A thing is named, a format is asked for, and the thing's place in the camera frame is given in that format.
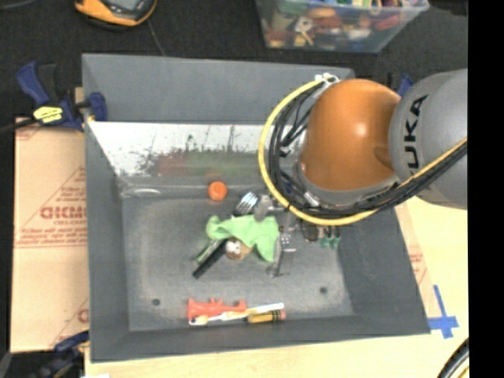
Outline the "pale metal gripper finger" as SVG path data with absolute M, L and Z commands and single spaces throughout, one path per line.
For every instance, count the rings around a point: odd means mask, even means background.
M 267 273 L 270 277 L 276 277 L 279 275 L 281 254 L 282 254 L 281 239 L 280 237 L 278 237 L 275 242 L 273 262 L 267 268 Z
M 296 249 L 291 244 L 291 239 L 287 235 L 280 237 L 280 257 L 279 257 L 279 275 L 288 275 L 291 271 Z

